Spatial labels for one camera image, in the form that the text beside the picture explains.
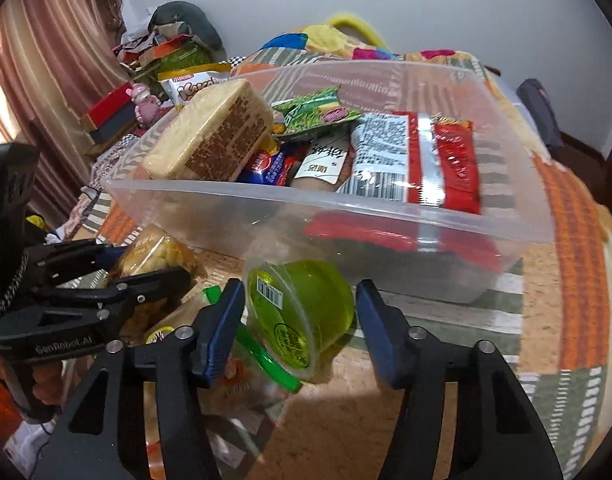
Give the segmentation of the left hand orange glove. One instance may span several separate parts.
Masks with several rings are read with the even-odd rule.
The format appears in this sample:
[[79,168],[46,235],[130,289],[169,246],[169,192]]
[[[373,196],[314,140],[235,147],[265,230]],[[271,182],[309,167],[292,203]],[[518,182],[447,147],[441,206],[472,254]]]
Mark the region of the left hand orange glove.
[[[13,396],[10,366],[0,358],[0,384]],[[33,366],[33,397],[42,405],[56,406],[61,404],[64,391],[63,362],[53,361]]]

